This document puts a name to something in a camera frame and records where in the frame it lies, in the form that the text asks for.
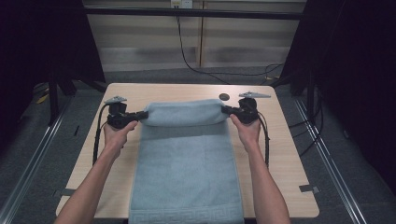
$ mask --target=wall socket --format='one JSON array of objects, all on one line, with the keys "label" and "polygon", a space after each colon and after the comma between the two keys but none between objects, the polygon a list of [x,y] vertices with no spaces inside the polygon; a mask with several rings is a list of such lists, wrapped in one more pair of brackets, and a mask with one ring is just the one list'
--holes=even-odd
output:
[{"label": "wall socket", "polygon": [[171,0],[171,8],[192,8],[192,0]]}]

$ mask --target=light blue towel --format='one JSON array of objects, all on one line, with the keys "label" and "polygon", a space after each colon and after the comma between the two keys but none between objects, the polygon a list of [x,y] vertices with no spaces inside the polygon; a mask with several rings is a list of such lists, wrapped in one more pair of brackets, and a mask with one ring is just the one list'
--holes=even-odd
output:
[{"label": "light blue towel", "polygon": [[129,223],[243,223],[233,147],[220,100],[152,103]]}]

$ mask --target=gray carpet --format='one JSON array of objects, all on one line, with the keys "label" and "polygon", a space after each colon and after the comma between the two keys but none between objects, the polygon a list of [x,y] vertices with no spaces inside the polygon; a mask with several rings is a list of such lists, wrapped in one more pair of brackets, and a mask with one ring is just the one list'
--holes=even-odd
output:
[{"label": "gray carpet", "polygon": [[[253,67],[212,68],[210,71],[253,74],[264,70],[261,67]],[[280,71],[280,68],[276,69],[269,77],[278,76]],[[257,85],[262,83],[264,78],[264,76],[231,75],[218,77],[231,84],[239,85]],[[108,82],[222,84],[211,76],[197,74],[188,69],[119,72],[106,74],[106,78]],[[268,80],[265,84],[271,83],[273,80]],[[49,151],[12,221],[13,223],[52,223],[55,219],[55,209],[59,198],[53,197],[52,194],[56,189],[65,187],[103,97],[103,94],[98,91],[91,90],[80,83],[77,85],[78,92],[65,113],[63,123],[53,139]],[[276,94],[288,124],[301,122],[302,119],[294,100],[296,98],[304,100],[304,93],[302,96],[292,97],[289,86],[280,86],[276,88]],[[367,223],[394,223],[396,220],[394,195],[391,194],[375,170],[364,160],[353,139],[345,138],[342,125],[325,104],[323,111],[322,137],[356,197]],[[42,105],[36,105],[34,99],[24,114],[24,119],[15,134],[16,137],[7,146],[7,155],[0,160],[1,205],[14,188],[43,136],[49,120],[49,112],[48,101]],[[317,123],[320,126],[320,115],[317,116]],[[79,126],[78,133],[75,135],[77,126]],[[304,130],[304,125],[290,129],[292,135],[303,133],[294,138],[299,152],[305,150],[312,142],[309,134],[304,133]],[[315,147],[312,147],[302,157],[302,162],[311,185],[317,186],[320,190],[315,195],[320,214],[316,218],[293,218],[292,223],[353,223]],[[123,220],[113,219],[96,219],[94,221],[94,223],[122,222]]]}]

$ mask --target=person's left hand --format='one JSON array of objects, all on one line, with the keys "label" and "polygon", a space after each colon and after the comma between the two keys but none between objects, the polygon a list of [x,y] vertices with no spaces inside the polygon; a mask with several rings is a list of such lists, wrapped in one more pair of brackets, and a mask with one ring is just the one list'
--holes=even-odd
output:
[{"label": "person's left hand", "polygon": [[106,124],[105,130],[105,148],[104,151],[111,152],[116,159],[120,155],[120,150],[127,141],[127,134],[129,131],[136,127],[137,121],[132,121],[125,126],[123,129],[115,129],[110,125]]}]

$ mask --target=table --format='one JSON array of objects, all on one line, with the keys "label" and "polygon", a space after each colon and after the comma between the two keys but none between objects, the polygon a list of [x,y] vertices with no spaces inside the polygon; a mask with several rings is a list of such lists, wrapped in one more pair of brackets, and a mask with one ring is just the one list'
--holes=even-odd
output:
[{"label": "table", "polygon": [[[301,192],[300,186],[308,185],[304,167],[301,164],[296,147],[290,135],[289,127],[283,116],[279,101],[273,88],[266,86],[231,86],[231,85],[191,85],[191,84],[110,84],[104,100],[116,95],[127,98],[127,112],[143,110],[150,102],[182,102],[203,99],[218,99],[221,93],[230,95],[226,105],[239,106],[239,93],[252,91],[271,95],[270,98],[257,98],[258,110],[263,113],[268,125],[270,137],[269,169],[276,184],[282,192],[291,217],[316,217],[318,205],[312,191]],[[67,183],[67,189],[76,189],[92,167],[92,149],[96,132],[99,109],[79,154],[76,166]],[[107,112],[102,115],[106,121]],[[255,217],[248,165],[248,154],[239,140],[236,127],[228,119],[233,151],[239,175],[244,217]],[[128,218],[130,194],[134,180],[137,151],[139,147],[140,128],[129,132],[128,142],[115,161],[108,176],[95,217]],[[99,153],[104,147],[102,132]],[[263,132],[260,138],[264,154]],[[56,214],[59,214],[68,197],[63,196]]]}]

